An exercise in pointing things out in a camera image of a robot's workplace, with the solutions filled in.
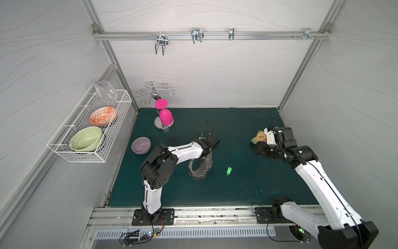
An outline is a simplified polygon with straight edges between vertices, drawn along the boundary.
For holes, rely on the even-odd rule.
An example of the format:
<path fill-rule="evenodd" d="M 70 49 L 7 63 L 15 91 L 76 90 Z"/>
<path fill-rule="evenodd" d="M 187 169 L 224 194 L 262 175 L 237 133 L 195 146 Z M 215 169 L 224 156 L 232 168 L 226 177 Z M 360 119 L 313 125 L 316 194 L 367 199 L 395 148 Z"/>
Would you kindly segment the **green key tag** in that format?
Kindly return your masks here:
<path fill-rule="evenodd" d="M 231 173 L 232 173 L 232 167 L 231 167 L 231 166 L 228 166 L 227 171 L 226 171 L 226 174 L 227 174 L 227 175 L 230 175 Z"/>

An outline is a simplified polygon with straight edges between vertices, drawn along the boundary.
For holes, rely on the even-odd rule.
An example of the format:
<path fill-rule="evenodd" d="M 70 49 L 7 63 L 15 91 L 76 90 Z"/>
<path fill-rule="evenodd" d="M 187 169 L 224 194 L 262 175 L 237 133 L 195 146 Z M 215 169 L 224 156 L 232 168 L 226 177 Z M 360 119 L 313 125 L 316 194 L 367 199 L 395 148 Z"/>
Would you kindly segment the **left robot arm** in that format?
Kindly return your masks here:
<path fill-rule="evenodd" d="M 187 161 L 190 176 L 194 180 L 204 179 L 212 168 L 212 152 L 219 143 L 216 136 L 209 134 L 186 145 L 160 144 L 151 152 L 140 168 L 145 190 L 142 212 L 149 222 L 160 219 L 162 188 L 175 167 Z"/>

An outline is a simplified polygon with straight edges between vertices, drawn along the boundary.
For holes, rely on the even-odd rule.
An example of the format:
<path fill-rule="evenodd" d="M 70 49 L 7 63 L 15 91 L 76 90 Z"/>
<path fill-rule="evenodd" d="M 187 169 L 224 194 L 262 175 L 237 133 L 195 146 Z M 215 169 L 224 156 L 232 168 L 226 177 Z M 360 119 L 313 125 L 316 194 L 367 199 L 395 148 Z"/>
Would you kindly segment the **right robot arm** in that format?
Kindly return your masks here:
<path fill-rule="evenodd" d="M 321 218 L 288 197 L 274 200 L 270 208 L 256 209 L 258 223 L 293 222 L 290 231 L 302 242 L 305 234 L 323 249 L 368 249 L 379 234 L 344 199 L 309 146 L 298 146 L 290 127 L 267 127 L 251 140 L 258 156 L 285 162 L 304 180 L 322 210 Z"/>

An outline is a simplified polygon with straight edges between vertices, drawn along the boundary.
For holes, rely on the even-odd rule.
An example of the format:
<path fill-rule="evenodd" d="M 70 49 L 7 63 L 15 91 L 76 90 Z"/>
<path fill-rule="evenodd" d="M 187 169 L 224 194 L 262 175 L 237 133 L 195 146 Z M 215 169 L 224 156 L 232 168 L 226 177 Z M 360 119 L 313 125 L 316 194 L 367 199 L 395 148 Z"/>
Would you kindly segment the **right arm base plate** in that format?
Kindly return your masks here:
<path fill-rule="evenodd" d="M 290 220 L 284 217 L 277 217 L 272 213 L 271 207 L 254 207 L 253 208 L 257 224 L 290 224 Z"/>

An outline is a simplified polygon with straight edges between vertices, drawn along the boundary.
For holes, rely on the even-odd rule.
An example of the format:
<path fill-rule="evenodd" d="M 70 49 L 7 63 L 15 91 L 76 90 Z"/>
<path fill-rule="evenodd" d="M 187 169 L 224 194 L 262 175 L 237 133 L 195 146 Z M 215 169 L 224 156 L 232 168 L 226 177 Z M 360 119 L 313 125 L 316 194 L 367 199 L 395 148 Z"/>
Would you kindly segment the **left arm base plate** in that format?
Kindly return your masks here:
<path fill-rule="evenodd" d="M 149 214 L 144 208 L 134 211 L 132 226 L 171 226 L 174 224 L 175 209 L 160 209 Z"/>

